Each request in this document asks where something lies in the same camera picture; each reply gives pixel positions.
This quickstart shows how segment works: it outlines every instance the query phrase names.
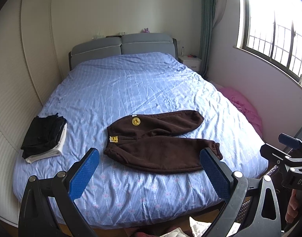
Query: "yellow circular patch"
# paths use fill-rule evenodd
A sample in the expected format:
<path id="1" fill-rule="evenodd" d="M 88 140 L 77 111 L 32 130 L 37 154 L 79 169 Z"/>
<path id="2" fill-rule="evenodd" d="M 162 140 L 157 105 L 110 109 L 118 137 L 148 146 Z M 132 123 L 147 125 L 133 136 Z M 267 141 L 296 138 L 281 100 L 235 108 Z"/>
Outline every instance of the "yellow circular patch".
<path id="1" fill-rule="evenodd" d="M 138 126 L 140 125 L 140 123 L 141 123 L 140 118 L 133 118 L 132 120 L 133 125 Z"/>

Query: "gray headboard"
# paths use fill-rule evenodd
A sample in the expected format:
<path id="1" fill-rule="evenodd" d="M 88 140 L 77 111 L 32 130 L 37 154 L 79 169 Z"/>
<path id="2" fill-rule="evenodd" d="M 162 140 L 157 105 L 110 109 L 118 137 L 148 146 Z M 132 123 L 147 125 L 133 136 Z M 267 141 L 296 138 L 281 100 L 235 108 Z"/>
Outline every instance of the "gray headboard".
<path id="1" fill-rule="evenodd" d="M 139 33 L 78 44 L 69 53 L 70 70 L 83 61 L 122 54 L 162 52 L 178 59 L 176 39 L 162 33 Z"/>

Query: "white nightstand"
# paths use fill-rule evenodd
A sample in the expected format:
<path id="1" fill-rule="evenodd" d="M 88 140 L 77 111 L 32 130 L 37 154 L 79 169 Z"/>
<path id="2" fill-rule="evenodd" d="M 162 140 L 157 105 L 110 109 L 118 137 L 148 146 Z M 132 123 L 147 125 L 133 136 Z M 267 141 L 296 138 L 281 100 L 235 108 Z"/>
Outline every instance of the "white nightstand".
<path id="1" fill-rule="evenodd" d="M 199 74 L 200 62 L 202 61 L 201 59 L 187 56 L 179 56 L 178 60 L 180 63 L 184 64 L 185 66 Z"/>

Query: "yellow label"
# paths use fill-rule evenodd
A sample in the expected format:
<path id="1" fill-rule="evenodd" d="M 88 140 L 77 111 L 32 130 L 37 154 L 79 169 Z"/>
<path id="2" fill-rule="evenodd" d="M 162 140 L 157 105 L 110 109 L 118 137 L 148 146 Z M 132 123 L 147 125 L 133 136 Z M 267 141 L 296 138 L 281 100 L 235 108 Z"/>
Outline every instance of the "yellow label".
<path id="1" fill-rule="evenodd" d="M 109 141 L 110 142 L 118 142 L 118 136 L 110 136 Z"/>
<path id="2" fill-rule="evenodd" d="M 138 126 L 140 125 L 140 123 L 141 123 L 140 118 L 133 118 L 132 120 L 133 125 Z"/>

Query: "mattress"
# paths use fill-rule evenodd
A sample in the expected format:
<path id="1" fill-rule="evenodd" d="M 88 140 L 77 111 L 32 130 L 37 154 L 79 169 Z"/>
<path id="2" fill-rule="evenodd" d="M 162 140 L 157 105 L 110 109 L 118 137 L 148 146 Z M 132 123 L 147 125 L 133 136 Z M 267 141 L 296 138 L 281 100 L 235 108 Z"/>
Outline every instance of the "mattress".
<path id="1" fill-rule="evenodd" d="M 220 143 L 223 161 L 246 177 L 267 168 L 264 144 L 241 112 L 200 75 L 171 55 L 119 55 L 82 62 L 52 93 L 39 116 L 59 113 L 68 122 L 63 155 L 28 164 L 19 153 L 13 190 L 21 201 L 31 175 L 51 178 L 67 171 L 91 147 L 100 164 L 82 197 L 75 200 L 87 222 L 102 229 L 153 224 L 220 202 L 204 171 L 159 175 L 127 168 L 103 154 L 107 126 L 133 114 L 196 110 L 204 122 L 180 137 Z M 54 199 L 50 200 L 64 223 Z"/>

